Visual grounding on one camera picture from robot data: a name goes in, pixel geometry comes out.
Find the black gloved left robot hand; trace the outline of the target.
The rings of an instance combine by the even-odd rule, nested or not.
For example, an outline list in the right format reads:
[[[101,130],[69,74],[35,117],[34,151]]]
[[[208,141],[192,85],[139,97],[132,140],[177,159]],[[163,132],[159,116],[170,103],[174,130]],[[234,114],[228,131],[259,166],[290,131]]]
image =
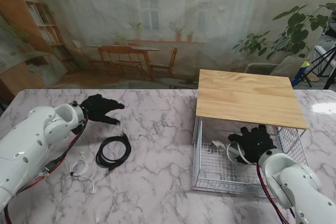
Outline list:
[[[113,110],[122,110],[125,106],[113,99],[103,98],[100,94],[89,96],[80,107],[85,110],[88,119],[94,122],[101,122],[111,125],[119,125],[120,121],[107,116]]]

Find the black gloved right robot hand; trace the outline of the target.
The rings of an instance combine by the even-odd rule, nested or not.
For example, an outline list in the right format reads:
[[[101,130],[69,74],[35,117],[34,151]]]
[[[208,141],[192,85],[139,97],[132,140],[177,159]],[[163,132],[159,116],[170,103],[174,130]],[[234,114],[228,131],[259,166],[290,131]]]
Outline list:
[[[244,126],[240,132],[241,135],[230,134],[228,140],[239,144],[240,149],[244,151],[244,158],[250,163],[257,163],[263,153],[276,148],[265,125],[260,124],[251,131]]]

